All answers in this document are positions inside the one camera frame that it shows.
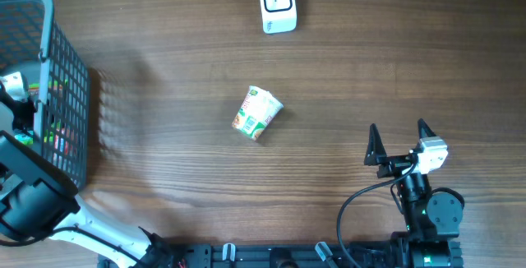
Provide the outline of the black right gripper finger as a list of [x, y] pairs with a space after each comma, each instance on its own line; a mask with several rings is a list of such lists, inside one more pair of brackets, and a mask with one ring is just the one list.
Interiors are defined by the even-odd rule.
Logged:
[[420, 139], [436, 137], [434, 131], [430, 129], [430, 127], [427, 125], [423, 118], [420, 118], [418, 120], [418, 135]]
[[367, 166], [385, 164], [387, 154], [383, 146], [380, 133], [375, 123], [369, 128], [369, 141], [364, 158], [364, 164]]

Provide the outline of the instant noodle cup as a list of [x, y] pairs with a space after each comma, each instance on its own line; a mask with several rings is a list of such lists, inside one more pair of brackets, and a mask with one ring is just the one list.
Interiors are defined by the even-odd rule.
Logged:
[[250, 85], [232, 127], [256, 141], [283, 107], [269, 91]]

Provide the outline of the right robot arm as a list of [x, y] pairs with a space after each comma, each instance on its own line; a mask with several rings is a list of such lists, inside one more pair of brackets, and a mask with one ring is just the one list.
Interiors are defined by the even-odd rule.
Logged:
[[376, 124], [370, 126], [364, 164], [377, 166], [378, 178], [393, 178], [393, 194], [406, 230], [394, 232], [383, 243], [383, 267], [461, 267], [458, 243], [464, 198], [447, 187], [432, 188], [428, 174], [438, 170], [448, 156], [448, 145], [423, 119], [418, 120], [419, 140], [406, 155], [387, 155]]

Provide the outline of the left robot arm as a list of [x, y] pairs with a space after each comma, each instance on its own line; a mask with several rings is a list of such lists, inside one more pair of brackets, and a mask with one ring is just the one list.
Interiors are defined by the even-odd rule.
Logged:
[[96, 252], [118, 267], [174, 267], [160, 236], [122, 224], [89, 206], [72, 180], [7, 131], [1, 133], [1, 244], [26, 247], [45, 239]]

